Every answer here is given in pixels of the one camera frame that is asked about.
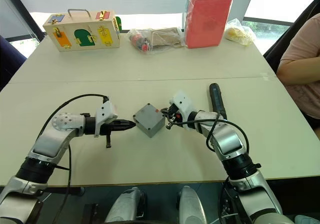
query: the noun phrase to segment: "person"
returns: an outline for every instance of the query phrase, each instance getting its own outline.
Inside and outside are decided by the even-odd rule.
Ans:
[[[320,13],[291,40],[276,75],[320,139]]]

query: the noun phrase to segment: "black handle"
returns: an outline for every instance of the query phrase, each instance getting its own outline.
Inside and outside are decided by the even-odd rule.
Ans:
[[[222,101],[220,87],[217,83],[212,83],[209,86],[209,93],[211,97],[212,109],[214,112],[220,111],[224,119],[227,119],[227,113]]]

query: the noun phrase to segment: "plastic packaging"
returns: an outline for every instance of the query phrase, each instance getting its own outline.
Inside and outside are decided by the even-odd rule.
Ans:
[[[163,52],[170,48],[185,46],[182,32],[177,27],[164,29],[131,29],[127,36],[134,47],[146,54]]]
[[[242,26],[238,19],[233,19],[226,24],[225,38],[241,45],[248,46],[256,39],[255,33],[248,26]]]
[[[232,0],[187,0],[185,43],[188,48],[218,46]]]

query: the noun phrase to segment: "black cable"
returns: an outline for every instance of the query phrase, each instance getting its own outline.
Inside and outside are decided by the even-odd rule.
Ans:
[[[211,130],[209,131],[209,134],[208,134],[208,136],[206,137],[206,140],[205,140],[206,147],[207,147],[210,151],[212,151],[212,152],[214,152],[214,153],[215,153],[215,149],[211,148],[209,141],[210,141],[210,137],[212,136],[212,133],[214,132],[215,127],[216,127],[216,125],[217,125],[217,123],[218,123],[219,117],[220,117],[220,111],[218,110],[218,111],[216,112],[215,121],[214,121],[214,123],[213,123],[213,125],[212,125],[212,127],[211,127]]]
[[[72,158],[72,155],[71,155],[71,147],[70,145],[68,145],[68,150],[69,150],[69,177],[68,177],[68,185],[66,187],[66,191],[65,191],[65,195],[64,195],[64,198],[63,198],[63,201],[62,201],[62,204],[59,208],[59,210],[57,211],[54,219],[53,219],[53,222],[52,224],[56,224],[58,219],[59,219],[59,216],[63,210],[63,208],[65,207],[65,204],[67,202],[67,199],[68,199],[68,196],[69,196],[69,190],[70,190],[70,185],[71,185],[71,158]]]
[[[246,133],[244,132],[244,130],[241,129],[240,126],[238,126],[237,124],[228,121],[228,120],[220,120],[220,119],[203,119],[203,120],[188,120],[188,121],[183,121],[183,122],[173,122],[170,120],[170,118],[167,116],[166,117],[168,122],[172,125],[187,125],[187,124],[192,124],[192,123],[205,123],[205,122],[215,122],[217,121],[218,123],[227,123],[230,124],[231,126],[234,126],[235,128],[237,128],[243,135],[244,139],[245,139],[245,144],[246,144],[246,152],[249,154],[249,150],[250,150],[250,145],[249,145],[249,139],[246,135]]]
[[[222,210],[221,210],[221,207],[223,205],[222,196],[224,195],[224,192],[225,192],[225,189],[226,189],[228,181],[229,181],[229,176],[223,182],[222,188],[221,188],[221,191],[220,191],[220,194],[219,194],[219,197],[218,197],[218,208],[217,208],[217,211],[218,211],[218,217],[219,217],[220,224],[223,224],[223,221],[222,221]]]
[[[50,122],[50,120],[54,117],[54,115],[63,107],[65,107],[66,105],[68,105],[70,102],[79,99],[79,98],[83,98],[83,97],[89,97],[89,96],[94,96],[94,97],[102,97],[103,98],[103,103],[105,103],[106,101],[109,100],[109,98],[105,95],[101,95],[101,94],[83,94],[83,95],[78,95],[74,98],[71,98],[70,100],[67,100],[65,103],[63,103],[61,106],[59,106],[49,117],[48,119],[45,121],[45,123],[43,124],[43,127],[41,128],[38,136],[36,139],[38,139],[41,134],[44,132],[44,130],[46,129],[46,126],[48,125],[48,123]]]

